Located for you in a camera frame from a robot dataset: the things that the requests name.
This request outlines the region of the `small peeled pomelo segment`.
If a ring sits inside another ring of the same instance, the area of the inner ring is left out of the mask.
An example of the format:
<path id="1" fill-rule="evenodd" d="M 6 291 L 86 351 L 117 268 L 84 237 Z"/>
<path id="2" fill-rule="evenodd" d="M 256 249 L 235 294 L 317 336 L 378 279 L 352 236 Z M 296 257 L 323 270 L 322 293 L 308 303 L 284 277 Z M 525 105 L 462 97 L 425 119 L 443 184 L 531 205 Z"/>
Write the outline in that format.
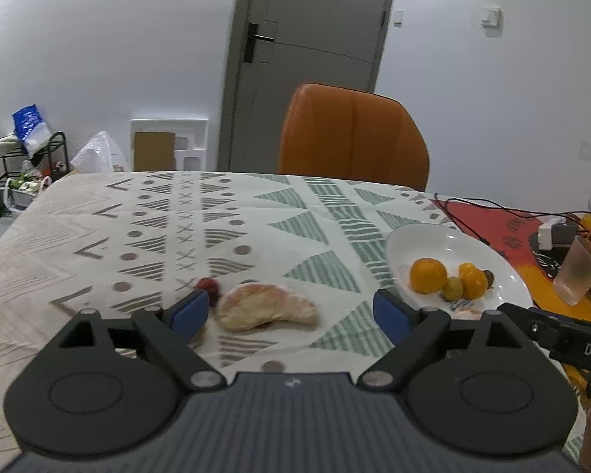
<path id="1" fill-rule="evenodd" d="M 450 310 L 450 316 L 453 319 L 479 320 L 482 313 L 483 311 L 477 309 L 475 305 L 456 307 L 456 309 Z"/>

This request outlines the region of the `green-yellow small fruit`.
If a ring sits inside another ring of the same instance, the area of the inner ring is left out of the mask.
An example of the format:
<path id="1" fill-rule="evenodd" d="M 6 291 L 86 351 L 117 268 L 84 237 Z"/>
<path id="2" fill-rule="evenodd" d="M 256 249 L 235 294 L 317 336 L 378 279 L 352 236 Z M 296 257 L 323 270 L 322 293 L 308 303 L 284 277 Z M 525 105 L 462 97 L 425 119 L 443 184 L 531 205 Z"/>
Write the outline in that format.
<path id="1" fill-rule="evenodd" d="M 464 287 L 460 277 L 448 277 L 441 291 L 441 296 L 448 302 L 456 302 L 463 298 Z"/>

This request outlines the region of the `large orange mandarin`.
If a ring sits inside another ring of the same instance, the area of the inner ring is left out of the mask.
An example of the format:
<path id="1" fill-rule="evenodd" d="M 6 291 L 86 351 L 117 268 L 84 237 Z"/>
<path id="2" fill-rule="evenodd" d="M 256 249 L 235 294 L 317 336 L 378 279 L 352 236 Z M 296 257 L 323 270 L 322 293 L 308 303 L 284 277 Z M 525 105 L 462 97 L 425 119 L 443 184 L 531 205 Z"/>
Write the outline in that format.
<path id="1" fill-rule="evenodd" d="M 438 259 L 416 259 L 409 271 L 410 286 L 420 294 L 441 292 L 447 283 L 447 270 Z"/>

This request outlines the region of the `dark red small fruit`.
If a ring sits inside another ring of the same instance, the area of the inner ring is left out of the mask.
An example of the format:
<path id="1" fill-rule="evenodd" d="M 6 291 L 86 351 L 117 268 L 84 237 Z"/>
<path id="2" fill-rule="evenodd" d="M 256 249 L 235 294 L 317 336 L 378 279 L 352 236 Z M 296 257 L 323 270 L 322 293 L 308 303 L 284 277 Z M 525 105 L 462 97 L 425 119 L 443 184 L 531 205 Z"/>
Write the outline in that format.
<path id="1" fill-rule="evenodd" d="M 216 306 L 216 303 L 219 301 L 219 294 L 221 292 L 221 288 L 219 288 L 219 283 L 213 279 L 213 277 L 202 277 L 197 281 L 195 284 L 196 289 L 201 289 L 208 295 L 209 304 L 211 306 Z"/>

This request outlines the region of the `large peeled pomelo segment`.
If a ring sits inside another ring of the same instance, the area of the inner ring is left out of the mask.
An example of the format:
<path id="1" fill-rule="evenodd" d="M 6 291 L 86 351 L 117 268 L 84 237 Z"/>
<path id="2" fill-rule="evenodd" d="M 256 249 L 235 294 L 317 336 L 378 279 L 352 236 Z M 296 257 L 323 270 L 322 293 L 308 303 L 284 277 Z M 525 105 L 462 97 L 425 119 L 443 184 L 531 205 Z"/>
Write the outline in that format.
<path id="1" fill-rule="evenodd" d="M 288 289 L 266 283 L 245 283 L 216 303 L 216 318 L 228 331 L 249 331 L 272 322 L 316 326 L 314 303 Z"/>

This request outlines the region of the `medium orange mandarin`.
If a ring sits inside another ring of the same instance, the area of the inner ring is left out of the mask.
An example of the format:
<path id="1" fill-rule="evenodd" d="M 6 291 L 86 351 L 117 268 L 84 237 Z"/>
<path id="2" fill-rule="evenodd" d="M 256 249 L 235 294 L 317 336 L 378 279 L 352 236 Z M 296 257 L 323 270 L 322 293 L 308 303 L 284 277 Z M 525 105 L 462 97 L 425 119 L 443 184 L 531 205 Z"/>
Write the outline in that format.
<path id="1" fill-rule="evenodd" d="M 483 297 L 487 291 L 487 279 L 483 274 L 483 270 L 476 267 L 473 271 L 468 271 L 462 276 L 459 276 L 464 287 L 463 298 L 468 300 L 475 300 Z"/>

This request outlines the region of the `small orange kumquat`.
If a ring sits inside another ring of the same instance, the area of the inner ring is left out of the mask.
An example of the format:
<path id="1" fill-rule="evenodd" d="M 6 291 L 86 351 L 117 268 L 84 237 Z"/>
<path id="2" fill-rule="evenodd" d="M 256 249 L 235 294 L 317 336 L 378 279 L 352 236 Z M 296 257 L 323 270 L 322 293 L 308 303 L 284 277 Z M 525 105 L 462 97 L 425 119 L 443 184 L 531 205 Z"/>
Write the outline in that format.
<path id="1" fill-rule="evenodd" d="M 462 274 L 465 274 L 468 271 L 473 271 L 475 269 L 476 269 L 476 266 L 473 265 L 472 263 L 469 263 L 469 262 L 462 263 L 458 267 L 458 274 L 459 274 L 459 276 L 462 276 Z"/>

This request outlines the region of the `white ceramic plate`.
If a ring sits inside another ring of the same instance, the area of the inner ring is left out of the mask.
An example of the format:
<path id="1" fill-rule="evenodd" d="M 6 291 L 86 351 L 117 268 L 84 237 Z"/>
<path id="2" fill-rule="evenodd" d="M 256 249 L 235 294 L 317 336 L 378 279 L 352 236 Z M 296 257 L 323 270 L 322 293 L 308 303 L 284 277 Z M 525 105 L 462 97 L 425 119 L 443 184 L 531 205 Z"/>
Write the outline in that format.
<path id="1" fill-rule="evenodd" d="M 494 284 L 475 300 L 448 302 L 441 292 L 420 294 L 410 286 L 409 271 L 416 259 L 438 259 L 447 270 L 447 277 L 459 277 L 458 267 L 472 263 L 480 270 L 494 274 Z M 475 305 L 477 309 L 495 310 L 502 303 L 528 309 L 532 297 L 522 277 L 495 251 L 459 231 L 434 224 L 410 224 L 395 229 L 387 238 L 387 263 L 400 297 L 416 309 L 433 306 L 450 314 L 451 309 Z"/>

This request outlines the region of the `frosted plastic cup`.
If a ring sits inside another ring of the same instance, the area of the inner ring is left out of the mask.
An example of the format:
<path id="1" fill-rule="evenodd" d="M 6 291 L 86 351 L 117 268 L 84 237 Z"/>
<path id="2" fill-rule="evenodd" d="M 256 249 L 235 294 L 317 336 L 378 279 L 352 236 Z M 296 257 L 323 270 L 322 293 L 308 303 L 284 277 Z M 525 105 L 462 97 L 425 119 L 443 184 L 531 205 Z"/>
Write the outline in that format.
<path id="1" fill-rule="evenodd" d="M 553 281 L 556 295 L 576 305 L 591 289 L 591 241 L 576 236 Z"/>

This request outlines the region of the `white power adapter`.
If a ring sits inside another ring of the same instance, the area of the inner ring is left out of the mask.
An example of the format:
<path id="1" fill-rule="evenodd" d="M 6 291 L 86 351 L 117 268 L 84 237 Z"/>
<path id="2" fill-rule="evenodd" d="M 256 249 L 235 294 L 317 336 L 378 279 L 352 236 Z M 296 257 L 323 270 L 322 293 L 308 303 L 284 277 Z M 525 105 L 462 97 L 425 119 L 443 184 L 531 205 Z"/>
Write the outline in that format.
<path id="1" fill-rule="evenodd" d="M 566 217 L 553 217 L 541 223 L 537 229 L 538 249 L 541 251 L 551 251 L 556 248 L 569 249 L 576 238 L 578 228 L 578 223 Z"/>

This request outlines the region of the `red orange table mat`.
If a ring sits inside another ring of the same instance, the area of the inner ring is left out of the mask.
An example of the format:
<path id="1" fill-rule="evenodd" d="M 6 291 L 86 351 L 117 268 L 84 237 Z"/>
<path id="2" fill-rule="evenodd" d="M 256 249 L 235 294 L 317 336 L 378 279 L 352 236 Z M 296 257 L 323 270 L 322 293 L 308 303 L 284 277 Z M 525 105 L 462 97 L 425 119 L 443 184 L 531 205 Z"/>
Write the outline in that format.
<path id="1" fill-rule="evenodd" d="M 561 300 L 553 289 L 557 262 L 548 253 L 537 252 L 532 247 L 532 238 L 541 224 L 540 212 L 438 193 L 433 201 L 463 233 L 483 241 L 515 268 L 540 309 L 591 322 L 591 297 L 586 295 L 576 305 Z"/>

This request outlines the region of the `patterned white tablecloth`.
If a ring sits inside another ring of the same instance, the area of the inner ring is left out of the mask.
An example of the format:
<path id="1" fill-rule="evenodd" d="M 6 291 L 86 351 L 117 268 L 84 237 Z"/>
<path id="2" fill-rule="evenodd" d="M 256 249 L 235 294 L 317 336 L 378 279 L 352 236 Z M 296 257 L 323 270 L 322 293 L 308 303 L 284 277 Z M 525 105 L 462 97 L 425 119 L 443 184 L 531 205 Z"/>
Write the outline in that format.
<path id="1" fill-rule="evenodd" d="M 127 317 L 168 307 L 204 277 L 315 304 L 313 327 L 231 333 L 210 322 L 198 353 L 225 375 L 261 369 L 359 374 L 390 349 L 372 296 L 391 287 L 394 229 L 447 225 L 416 190 L 241 173 L 70 175 L 0 238 L 0 470 L 18 453 L 3 400 L 12 380 L 80 310 Z"/>

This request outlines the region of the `brown cardboard piece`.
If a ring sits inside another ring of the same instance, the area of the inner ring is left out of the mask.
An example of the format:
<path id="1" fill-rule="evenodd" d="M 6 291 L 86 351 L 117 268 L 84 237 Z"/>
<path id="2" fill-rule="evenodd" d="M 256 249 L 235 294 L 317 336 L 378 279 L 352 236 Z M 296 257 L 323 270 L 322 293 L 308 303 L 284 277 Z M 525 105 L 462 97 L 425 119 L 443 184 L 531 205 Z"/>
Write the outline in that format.
<path id="1" fill-rule="evenodd" d="M 138 172 L 175 171 L 175 134 L 138 131 L 134 135 L 133 170 Z"/>

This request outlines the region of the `white plastic bag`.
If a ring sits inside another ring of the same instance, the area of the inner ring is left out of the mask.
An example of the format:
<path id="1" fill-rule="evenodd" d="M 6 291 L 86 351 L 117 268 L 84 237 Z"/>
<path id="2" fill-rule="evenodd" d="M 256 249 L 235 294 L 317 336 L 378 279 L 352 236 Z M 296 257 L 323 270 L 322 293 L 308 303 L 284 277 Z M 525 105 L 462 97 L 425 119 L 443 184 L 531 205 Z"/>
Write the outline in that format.
<path id="1" fill-rule="evenodd" d="M 106 131 L 95 134 L 71 159 L 70 164 L 80 173 L 131 171 L 120 147 Z"/>

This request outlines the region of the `white foam packaging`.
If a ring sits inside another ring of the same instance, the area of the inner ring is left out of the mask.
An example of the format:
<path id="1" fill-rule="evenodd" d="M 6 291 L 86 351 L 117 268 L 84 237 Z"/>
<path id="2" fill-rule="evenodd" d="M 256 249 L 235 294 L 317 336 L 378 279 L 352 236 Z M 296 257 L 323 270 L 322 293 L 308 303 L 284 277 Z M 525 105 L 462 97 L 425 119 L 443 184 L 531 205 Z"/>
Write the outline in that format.
<path id="1" fill-rule="evenodd" d="M 131 120 L 132 170 L 205 170 L 208 128 L 206 119 Z"/>

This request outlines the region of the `orange leather chair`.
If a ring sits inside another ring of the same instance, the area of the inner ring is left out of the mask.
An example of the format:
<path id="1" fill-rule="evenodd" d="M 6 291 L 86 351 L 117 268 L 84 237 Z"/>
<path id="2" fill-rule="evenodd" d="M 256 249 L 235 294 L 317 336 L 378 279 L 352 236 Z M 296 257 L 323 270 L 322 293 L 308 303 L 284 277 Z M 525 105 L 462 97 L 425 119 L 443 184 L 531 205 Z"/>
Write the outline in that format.
<path id="1" fill-rule="evenodd" d="M 279 173 L 426 189 L 426 142 L 400 102 L 362 91 L 304 83 L 282 124 Z"/>

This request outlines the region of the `black metal shelf rack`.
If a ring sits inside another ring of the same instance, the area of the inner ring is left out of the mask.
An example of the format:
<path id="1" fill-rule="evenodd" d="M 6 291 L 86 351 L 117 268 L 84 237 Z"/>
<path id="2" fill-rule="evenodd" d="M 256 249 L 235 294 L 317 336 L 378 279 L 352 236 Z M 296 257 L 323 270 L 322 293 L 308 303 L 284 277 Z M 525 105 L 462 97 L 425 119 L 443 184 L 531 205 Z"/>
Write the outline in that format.
<path id="1" fill-rule="evenodd" d="M 50 141 L 31 157 L 14 134 L 0 138 L 1 211 L 21 214 L 70 171 L 67 140 L 62 131 L 53 132 Z"/>

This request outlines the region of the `blue plastic bag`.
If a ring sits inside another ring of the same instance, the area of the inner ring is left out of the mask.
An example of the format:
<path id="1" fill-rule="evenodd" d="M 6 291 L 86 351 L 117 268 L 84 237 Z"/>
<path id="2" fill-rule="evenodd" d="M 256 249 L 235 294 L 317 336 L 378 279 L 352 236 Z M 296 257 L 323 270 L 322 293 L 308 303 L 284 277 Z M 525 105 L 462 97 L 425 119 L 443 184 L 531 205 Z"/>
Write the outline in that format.
<path id="1" fill-rule="evenodd" d="M 28 157 L 39 153 L 51 140 L 52 132 L 36 105 L 21 108 L 12 114 L 15 136 L 23 144 Z"/>

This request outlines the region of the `white light switch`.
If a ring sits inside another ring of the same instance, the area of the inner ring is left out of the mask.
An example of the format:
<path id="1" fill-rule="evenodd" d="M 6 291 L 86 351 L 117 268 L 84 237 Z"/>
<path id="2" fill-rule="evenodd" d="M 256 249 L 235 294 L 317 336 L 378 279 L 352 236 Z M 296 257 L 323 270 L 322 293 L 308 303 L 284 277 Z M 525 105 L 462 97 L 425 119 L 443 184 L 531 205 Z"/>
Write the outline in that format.
<path id="1" fill-rule="evenodd" d="M 486 29 L 498 29 L 501 27 L 502 10 L 497 6 L 484 6 L 481 9 L 480 24 Z"/>

